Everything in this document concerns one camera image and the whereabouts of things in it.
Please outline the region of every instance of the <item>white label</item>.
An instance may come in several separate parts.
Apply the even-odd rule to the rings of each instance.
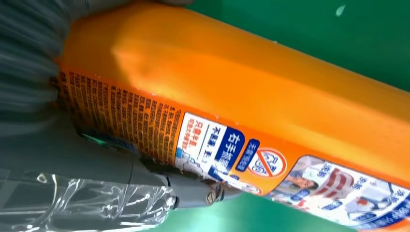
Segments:
[[[207,173],[222,142],[227,127],[208,119],[185,113],[177,148],[183,154],[175,158],[175,166],[210,178]]]
[[[356,229],[383,228],[410,216],[408,189],[310,156],[267,197]]]

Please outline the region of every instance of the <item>orange bottle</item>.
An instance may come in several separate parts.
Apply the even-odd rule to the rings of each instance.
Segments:
[[[186,9],[74,24],[81,131],[360,230],[410,231],[410,94]]]

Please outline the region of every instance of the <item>orange plastic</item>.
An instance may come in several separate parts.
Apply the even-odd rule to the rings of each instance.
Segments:
[[[148,3],[93,16],[60,63],[257,137],[286,172],[312,154],[410,188],[409,93],[206,16]],[[242,174],[264,193],[284,177]]]

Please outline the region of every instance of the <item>clear plastic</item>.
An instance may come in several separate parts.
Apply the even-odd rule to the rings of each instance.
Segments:
[[[141,231],[160,225],[175,205],[172,189],[54,174],[0,181],[0,231]]]

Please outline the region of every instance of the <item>green surface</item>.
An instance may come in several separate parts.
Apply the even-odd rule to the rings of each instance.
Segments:
[[[341,6],[345,6],[342,13],[338,10]],[[196,0],[191,8],[341,67],[410,90],[410,1]],[[173,212],[162,226],[151,230],[174,231],[353,230],[245,194],[209,208]]]

